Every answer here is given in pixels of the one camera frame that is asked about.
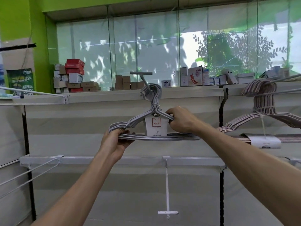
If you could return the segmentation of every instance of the forearm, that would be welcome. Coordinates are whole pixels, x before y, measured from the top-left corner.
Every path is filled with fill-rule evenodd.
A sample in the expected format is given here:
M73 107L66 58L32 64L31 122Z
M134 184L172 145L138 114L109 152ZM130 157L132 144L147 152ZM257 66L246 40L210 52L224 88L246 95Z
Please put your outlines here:
M284 225L301 222L301 171L258 148L200 124L200 136L239 181Z
M98 153L77 182L32 226L82 226L112 166L105 153Z

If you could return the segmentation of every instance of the green poster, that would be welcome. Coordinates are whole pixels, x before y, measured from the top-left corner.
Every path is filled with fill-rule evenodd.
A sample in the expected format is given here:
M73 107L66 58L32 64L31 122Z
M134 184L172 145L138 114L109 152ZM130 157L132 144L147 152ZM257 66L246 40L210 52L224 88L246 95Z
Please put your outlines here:
M34 90L33 73L31 68L21 70L6 70L8 85L10 88ZM14 96L20 96L21 92L11 91ZM24 95L33 95L33 93L23 93Z

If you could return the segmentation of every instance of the hand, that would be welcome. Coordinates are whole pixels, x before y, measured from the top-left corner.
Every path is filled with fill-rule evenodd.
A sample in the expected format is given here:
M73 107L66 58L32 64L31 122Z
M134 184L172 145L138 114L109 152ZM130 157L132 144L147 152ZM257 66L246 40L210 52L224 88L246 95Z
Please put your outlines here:
M134 141L118 139L121 133L129 133L129 130L116 129L109 133L107 130L102 137L99 152L105 153L115 164L121 159L125 149Z
M196 118L188 109L176 106L166 111L167 114L173 114L175 120L169 123L170 127L176 132L194 133L198 125L203 122Z

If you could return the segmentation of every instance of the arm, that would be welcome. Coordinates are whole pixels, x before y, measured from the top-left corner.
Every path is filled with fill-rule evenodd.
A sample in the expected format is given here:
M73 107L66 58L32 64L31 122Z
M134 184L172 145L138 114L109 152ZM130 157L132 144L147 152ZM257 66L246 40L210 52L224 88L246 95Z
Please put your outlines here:
M105 133L101 146L88 169L59 201L32 226L82 226L113 165L132 141L118 140L124 130Z
M169 109L177 132L201 137L238 180L285 226L301 224L301 171L198 120L179 106Z

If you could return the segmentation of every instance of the left hand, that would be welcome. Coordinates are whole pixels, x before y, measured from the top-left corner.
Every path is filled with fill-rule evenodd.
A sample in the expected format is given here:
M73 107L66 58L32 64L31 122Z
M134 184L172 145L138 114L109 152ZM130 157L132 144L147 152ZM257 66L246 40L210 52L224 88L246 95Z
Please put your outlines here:
M119 140L118 136L121 133L129 133L129 130L116 129L110 133L107 130L99 148L99 152L107 154L114 164L121 159L125 149L134 142L134 140Z

